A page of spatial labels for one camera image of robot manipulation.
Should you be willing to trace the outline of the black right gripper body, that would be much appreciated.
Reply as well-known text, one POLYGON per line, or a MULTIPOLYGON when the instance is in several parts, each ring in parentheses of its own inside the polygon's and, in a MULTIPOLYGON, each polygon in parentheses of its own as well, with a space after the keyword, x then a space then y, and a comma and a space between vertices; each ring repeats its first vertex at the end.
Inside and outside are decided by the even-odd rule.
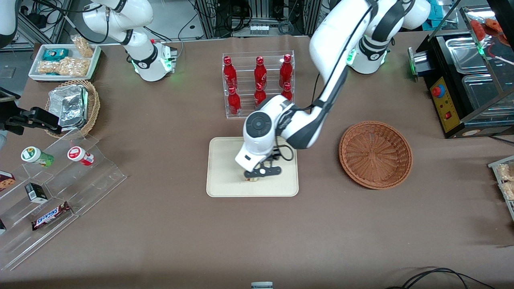
POLYGON ((41 128, 45 126, 37 119, 41 112, 39 107, 30 110, 19 108, 15 103, 20 99, 20 95, 6 89, 0 90, 0 126, 1 130, 22 135, 24 128, 41 128))

